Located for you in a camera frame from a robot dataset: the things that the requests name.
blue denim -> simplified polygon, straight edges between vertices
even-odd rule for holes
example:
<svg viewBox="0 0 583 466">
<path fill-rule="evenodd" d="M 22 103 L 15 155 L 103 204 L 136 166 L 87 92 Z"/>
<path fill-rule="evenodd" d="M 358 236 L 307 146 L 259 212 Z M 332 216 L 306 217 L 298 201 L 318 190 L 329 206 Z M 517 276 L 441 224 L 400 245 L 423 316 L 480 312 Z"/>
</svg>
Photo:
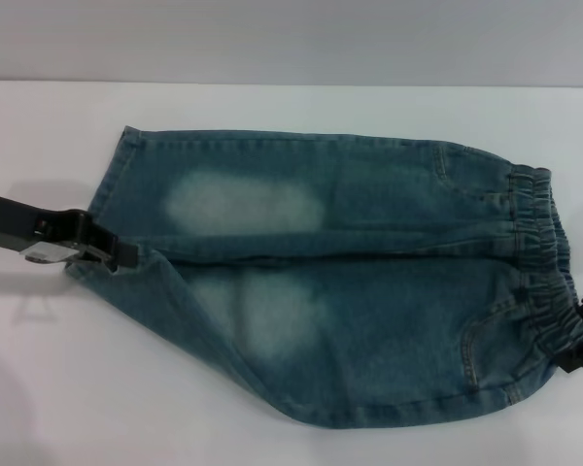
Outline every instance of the blue denim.
<svg viewBox="0 0 583 466">
<path fill-rule="evenodd" d="M 89 210 L 140 264 L 67 270 L 300 421 L 481 416 L 583 340 L 550 178 L 444 142 L 126 128 Z"/>
</svg>

elastic waistband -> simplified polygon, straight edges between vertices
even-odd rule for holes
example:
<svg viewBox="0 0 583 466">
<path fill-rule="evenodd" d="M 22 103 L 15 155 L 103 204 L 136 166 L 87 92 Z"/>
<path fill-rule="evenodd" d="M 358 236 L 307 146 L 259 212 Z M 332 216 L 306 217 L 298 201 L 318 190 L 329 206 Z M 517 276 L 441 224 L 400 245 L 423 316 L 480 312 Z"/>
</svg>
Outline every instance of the elastic waistband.
<svg viewBox="0 0 583 466">
<path fill-rule="evenodd" d="M 532 325 L 550 356 L 583 341 L 583 319 L 570 274 L 570 249 L 551 191 L 551 172 L 516 165 L 510 202 L 517 257 Z"/>
</svg>

